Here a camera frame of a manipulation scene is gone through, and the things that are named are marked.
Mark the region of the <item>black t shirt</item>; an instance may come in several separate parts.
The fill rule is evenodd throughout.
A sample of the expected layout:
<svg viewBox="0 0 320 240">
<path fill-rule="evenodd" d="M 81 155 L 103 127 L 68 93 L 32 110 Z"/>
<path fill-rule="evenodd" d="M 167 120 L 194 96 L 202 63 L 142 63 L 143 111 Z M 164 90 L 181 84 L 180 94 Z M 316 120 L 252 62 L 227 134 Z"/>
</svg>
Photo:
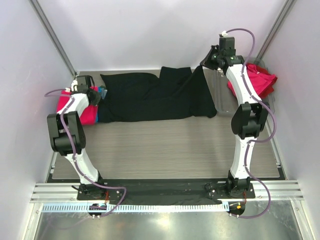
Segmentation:
<svg viewBox="0 0 320 240">
<path fill-rule="evenodd" d="M 202 66 L 163 66 L 159 76 L 146 72 L 101 75 L 106 88 L 99 102 L 100 123 L 213 118 L 215 104 Z"/>
</svg>

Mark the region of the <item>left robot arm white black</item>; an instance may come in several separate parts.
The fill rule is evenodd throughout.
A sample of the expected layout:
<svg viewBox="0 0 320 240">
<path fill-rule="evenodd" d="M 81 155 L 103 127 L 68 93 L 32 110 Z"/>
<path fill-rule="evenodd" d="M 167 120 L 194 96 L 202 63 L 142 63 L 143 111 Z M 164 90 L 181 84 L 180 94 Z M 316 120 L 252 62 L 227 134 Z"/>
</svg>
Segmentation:
<svg viewBox="0 0 320 240">
<path fill-rule="evenodd" d="M 58 97 L 56 113 L 47 116 L 51 148 L 67 159 L 80 184 L 75 187 L 79 200 L 101 200 L 107 192 L 99 171 L 86 152 L 85 124 L 98 120 L 98 104 L 102 93 L 90 75 L 79 75 L 70 87 L 53 90 L 46 97 Z"/>
</svg>

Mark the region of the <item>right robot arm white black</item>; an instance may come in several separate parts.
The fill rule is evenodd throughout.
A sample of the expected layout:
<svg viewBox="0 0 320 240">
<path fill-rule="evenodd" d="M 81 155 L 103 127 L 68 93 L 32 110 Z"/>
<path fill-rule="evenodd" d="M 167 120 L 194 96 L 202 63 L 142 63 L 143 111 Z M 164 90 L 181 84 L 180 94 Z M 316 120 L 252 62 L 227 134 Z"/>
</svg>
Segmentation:
<svg viewBox="0 0 320 240">
<path fill-rule="evenodd" d="M 207 185 L 214 198 L 241 198 L 250 189 L 249 175 L 253 149 L 268 117 L 247 74 L 245 60 L 236 54 L 234 37 L 220 34 L 218 45 L 213 45 L 200 63 L 210 70 L 222 70 L 230 81 L 238 103 L 231 119 L 235 135 L 234 158 L 225 183 Z"/>
</svg>

